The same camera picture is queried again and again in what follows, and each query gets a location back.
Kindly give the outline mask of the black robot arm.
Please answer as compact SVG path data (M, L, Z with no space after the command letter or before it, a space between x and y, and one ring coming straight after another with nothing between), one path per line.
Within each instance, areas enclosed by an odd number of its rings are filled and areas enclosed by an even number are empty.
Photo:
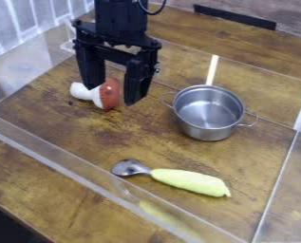
M106 82L106 62L126 66L124 99L143 100L159 72L163 43L148 34L149 0L94 0L94 23L77 19L73 41L84 85L93 90Z

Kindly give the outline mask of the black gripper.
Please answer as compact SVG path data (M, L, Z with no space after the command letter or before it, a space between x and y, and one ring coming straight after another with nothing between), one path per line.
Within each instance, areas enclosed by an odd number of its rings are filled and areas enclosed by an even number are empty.
M126 65L124 97L128 106L143 100L157 72L159 51L163 44L144 31L100 32L96 23L73 23L77 37L73 41L77 62L88 90L106 81L109 60Z

